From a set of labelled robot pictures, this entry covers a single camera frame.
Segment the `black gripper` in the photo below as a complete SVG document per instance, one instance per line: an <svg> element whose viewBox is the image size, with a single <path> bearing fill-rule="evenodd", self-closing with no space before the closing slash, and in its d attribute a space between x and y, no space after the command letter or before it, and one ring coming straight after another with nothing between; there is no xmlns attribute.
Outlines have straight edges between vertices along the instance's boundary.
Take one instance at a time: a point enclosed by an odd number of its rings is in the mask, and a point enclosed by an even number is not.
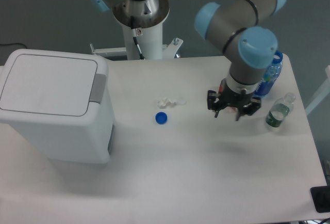
<svg viewBox="0 0 330 224"><path fill-rule="evenodd" d="M252 116L261 108L261 98L253 97L254 93L236 93L230 89L224 89L223 93L217 93L213 90L208 90L207 92L207 108L212 110L215 114L214 117L217 118L219 112L227 107L227 102L222 98L227 95L230 100L230 105L238 109L236 114L236 121L240 117L248 115Z"/></svg>

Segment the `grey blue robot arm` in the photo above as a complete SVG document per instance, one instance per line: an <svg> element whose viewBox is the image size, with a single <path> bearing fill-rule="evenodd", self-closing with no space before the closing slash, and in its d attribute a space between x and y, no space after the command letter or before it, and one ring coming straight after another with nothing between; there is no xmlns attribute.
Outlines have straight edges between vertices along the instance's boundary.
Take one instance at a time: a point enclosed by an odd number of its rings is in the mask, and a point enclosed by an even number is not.
<svg viewBox="0 0 330 224"><path fill-rule="evenodd" d="M163 59L162 24L168 0L91 0L102 12L112 10L122 25L127 58ZM211 2L197 13L194 28L230 62L219 91L209 90L207 107L215 114L233 107L237 116L253 115L261 107L254 96L258 83L278 48L274 33L259 22L278 12L286 0L235 0L223 8Z"/></svg>

